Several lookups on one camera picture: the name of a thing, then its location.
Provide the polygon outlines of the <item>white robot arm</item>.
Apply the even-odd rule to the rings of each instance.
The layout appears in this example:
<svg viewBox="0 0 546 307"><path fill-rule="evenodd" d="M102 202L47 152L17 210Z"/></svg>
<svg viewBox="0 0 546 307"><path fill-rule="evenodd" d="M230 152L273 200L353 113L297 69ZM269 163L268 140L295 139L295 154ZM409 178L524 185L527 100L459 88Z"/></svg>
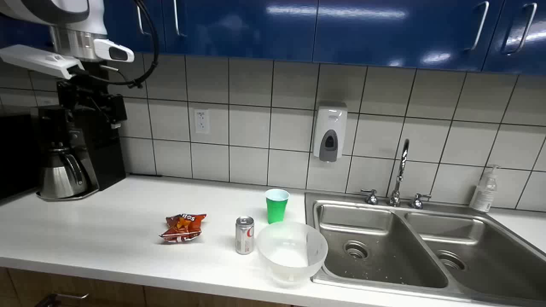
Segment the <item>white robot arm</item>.
<svg viewBox="0 0 546 307"><path fill-rule="evenodd" d="M0 60L66 84L83 82L97 91L107 79L85 71L85 64L133 64L135 54L107 38L102 0L1 0L8 18L49 28L53 52L25 45L0 50Z"/></svg>

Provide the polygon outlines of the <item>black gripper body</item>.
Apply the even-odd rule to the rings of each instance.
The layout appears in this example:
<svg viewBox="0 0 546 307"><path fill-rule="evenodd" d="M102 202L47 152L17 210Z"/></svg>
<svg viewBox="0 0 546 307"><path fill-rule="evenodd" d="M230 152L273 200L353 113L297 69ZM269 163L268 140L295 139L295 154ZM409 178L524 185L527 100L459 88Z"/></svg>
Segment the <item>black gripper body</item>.
<svg viewBox="0 0 546 307"><path fill-rule="evenodd" d="M92 111L99 115L112 130L117 130L126 120L124 100L119 94L109 94L100 82L75 77L56 82L58 103L75 111Z"/></svg>

